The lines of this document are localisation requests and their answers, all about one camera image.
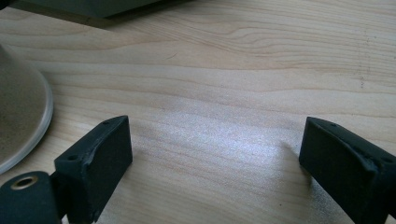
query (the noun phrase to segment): black object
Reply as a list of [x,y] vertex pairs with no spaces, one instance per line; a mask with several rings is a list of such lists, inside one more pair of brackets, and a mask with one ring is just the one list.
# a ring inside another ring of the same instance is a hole
[[49,176],[31,172],[0,188],[0,223],[93,223],[132,163],[127,116],[108,119],[55,160]]
[[300,164],[355,223],[396,217],[396,158],[349,130],[307,118]]

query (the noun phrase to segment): wood grain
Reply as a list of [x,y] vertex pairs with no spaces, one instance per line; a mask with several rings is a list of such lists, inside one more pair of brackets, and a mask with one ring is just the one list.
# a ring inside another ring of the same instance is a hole
[[36,12],[1,11],[0,41],[48,79],[54,116],[0,184],[53,172],[97,123],[126,114],[134,164],[99,223],[352,223],[299,166],[305,118],[396,154],[394,1],[165,1],[109,19]]

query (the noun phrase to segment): black clamp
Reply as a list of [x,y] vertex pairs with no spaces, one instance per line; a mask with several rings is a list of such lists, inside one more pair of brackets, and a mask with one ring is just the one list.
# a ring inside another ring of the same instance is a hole
[[93,223],[132,163],[127,116],[108,119],[55,160],[52,175],[31,172],[0,188],[0,223]]
[[396,157],[338,124],[307,118],[300,164],[355,223],[396,217]]

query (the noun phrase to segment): wooden table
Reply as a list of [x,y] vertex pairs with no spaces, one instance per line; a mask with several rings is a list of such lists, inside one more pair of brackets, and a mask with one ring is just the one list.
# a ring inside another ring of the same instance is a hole
[[134,164],[99,223],[352,223],[299,166],[306,117],[396,154],[393,0],[26,9],[0,11],[0,42],[44,74],[55,110],[0,184],[52,173],[97,123],[128,115]]

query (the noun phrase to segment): round base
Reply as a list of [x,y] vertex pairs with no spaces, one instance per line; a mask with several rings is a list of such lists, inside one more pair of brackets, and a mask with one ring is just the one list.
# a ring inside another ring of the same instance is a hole
[[0,174],[21,161],[50,125],[53,102],[46,79],[0,45]]

